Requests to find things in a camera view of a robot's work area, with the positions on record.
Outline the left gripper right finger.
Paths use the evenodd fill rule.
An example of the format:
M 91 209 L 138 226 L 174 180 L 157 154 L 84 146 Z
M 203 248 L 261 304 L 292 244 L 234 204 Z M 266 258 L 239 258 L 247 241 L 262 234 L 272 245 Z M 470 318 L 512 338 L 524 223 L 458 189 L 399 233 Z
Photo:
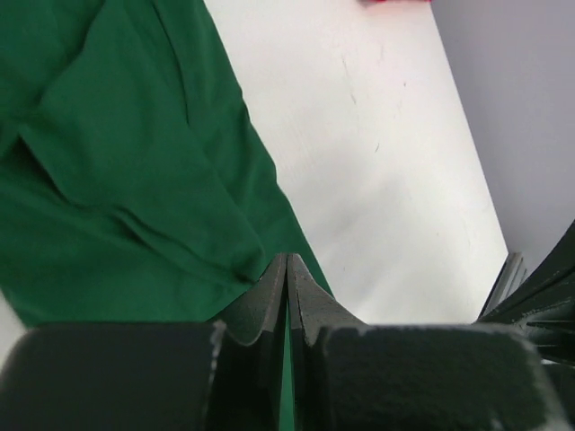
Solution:
M 535 346 L 501 324 L 369 325 L 287 258 L 298 430 L 563 430 Z

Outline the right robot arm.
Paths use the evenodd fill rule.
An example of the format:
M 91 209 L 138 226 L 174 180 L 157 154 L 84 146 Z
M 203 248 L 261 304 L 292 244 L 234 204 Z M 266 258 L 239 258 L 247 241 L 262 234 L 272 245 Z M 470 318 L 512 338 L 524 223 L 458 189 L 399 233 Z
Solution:
M 512 325 L 540 356 L 574 365 L 574 227 L 509 297 L 478 319 Z

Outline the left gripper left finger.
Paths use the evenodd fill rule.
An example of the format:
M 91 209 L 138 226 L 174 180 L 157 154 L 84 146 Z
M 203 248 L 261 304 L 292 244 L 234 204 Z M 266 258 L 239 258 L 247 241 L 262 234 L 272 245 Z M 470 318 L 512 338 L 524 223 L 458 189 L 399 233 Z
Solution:
M 1 372 L 4 430 L 276 430 L 287 258 L 206 322 L 27 331 Z

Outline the green t-shirt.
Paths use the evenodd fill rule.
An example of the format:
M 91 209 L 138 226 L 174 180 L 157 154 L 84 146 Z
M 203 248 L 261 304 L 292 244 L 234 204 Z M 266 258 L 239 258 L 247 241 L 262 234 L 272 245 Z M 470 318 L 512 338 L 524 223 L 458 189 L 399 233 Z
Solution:
M 1 293 L 27 331 L 210 321 L 281 254 L 330 294 L 203 2 L 2 2 Z

